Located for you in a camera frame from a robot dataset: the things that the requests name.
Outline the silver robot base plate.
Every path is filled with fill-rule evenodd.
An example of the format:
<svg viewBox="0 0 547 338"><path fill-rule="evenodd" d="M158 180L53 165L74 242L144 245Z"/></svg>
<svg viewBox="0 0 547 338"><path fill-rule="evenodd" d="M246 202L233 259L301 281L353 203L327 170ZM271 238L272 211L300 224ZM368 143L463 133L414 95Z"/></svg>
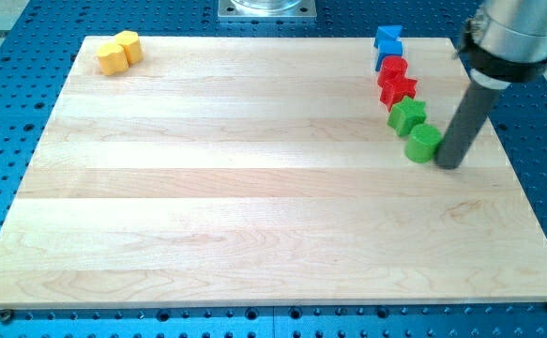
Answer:
<svg viewBox="0 0 547 338"><path fill-rule="evenodd" d="M314 19L315 0L218 0L217 15L228 21Z"/></svg>

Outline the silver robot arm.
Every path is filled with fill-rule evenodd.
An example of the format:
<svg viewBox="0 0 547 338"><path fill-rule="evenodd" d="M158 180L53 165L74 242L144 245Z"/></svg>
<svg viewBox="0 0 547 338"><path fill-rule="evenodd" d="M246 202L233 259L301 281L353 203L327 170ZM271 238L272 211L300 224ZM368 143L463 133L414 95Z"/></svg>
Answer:
<svg viewBox="0 0 547 338"><path fill-rule="evenodd" d="M465 22L459 51L485 87L537 79L547 70L547 0L484 1Z"/></svg>

